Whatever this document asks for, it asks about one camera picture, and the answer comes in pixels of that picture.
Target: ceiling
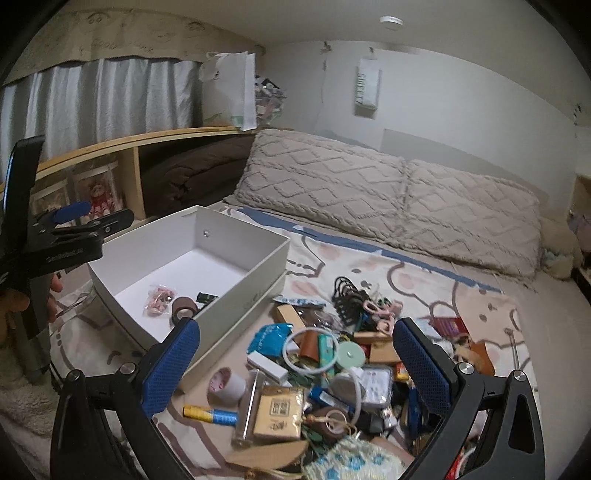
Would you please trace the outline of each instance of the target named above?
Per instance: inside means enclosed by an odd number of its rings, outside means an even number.
[[[267,48],[363,40],[433,50],[491,69],[571,117],[591,112],[591,80],[560,34],[526,0],[70,0],[66,9],[137,7],[186,15]],[[400,31],[381,15],[404,21]]]

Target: gold packet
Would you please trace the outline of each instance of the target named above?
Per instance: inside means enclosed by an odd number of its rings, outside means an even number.
[[[263,387],[256,414],[255,437],[299,440],[303,404],[303,388]]]

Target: shopping bag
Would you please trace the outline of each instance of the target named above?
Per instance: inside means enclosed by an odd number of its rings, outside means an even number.
[[[204,127],[256,128],[255,55],[219,53],[199,69]]]

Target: bed sheet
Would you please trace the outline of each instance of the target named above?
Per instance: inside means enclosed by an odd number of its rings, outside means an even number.
[[[475,268],[359,241],[351,235],[258,210],[227,206],[217,209],[291,239],[285,295],[321,297],[330,303],[334,280],[344,275],[359,287],[377,288],[381,295],[401,300],[404,316],[459,315],[467,321],[470,334],[486,342],[497,375],[507,375],[515,366],[511,343],[504,332],[511,328],[519,367],[527,373],[541,410],[547,477],[558,476],[591,423],[589,414],[582,417],[576,413],[579,404],[591,400],[590,389],[580,382],[575,369],[564,368],[573,356],[591,361],[583,339],[591,334],[586,321],[591,318],[591,307],[576,286],[540,273],[525,286]],[[142,352],[122,334],[91,284],[61,299],[60,306],[51,341],[54,363],[62,374],[72,368],[80,368],[87,375],[105,374],[126,361],[140,359]],[[248,343],[256,330],[267,323],[272,323],[268,313],[245,332],[211,372],[227,366],[246,375]],[[154,420],[196,478],[243,478],[243,472],[223,460],[231,450],[233,430],[181,415],[184,403],[207,404],[208,381],[209,376],[205,375],[190,391],[176,394],[166,411]],[[402,443],[400,431],[393,435],[393,441]]]

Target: hand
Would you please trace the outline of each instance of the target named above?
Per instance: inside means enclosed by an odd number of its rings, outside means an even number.
[[[53,275],[51,279],[51,289],[59,293],[63,290],[63,285],[57,275]],[[23,312],[29,306],[29,298],[16,290],[7,290],[4,295],[0,297],[0,343],[4,343],[7,336],[7,313],[8,312]],[[47,299],[47,321],[53,323],[56,321],[57,304],[53,295],[49,295]]]

